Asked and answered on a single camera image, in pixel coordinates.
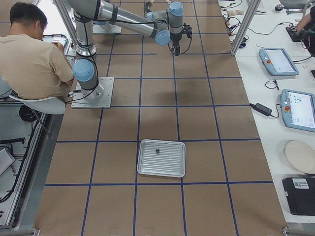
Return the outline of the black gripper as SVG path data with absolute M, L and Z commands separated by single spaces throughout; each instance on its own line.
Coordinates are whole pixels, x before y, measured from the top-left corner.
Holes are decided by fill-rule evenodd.
M 171 49 L 173 50 L 173 53 L 175 53 L 175 56 L 179 56 L 179 53 L 181 52 L 180 40 L 182 39 L 182 33 L 171 33 L 170 39 L 172 42 Z

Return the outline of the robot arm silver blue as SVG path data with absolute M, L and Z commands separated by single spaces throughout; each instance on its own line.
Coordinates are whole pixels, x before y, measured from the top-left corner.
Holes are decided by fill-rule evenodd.
M 183 5 L 171 2 L 166 10 L 149 12 L 141 17 L 107 0 L 56 0 L 62 20 L 70 33 L 75 49 L 72 66 L 76 90 L 72 92 L 73 108 L 109 108 L 113 77 L 100 77 L 96 65 L 93 34 L 120 33 L 122 28 L 153 38 L 160 45 L 171 46 L 171 53 L 181 54 L 183 34 L 191 38 L 191 27 L 183 22 Z

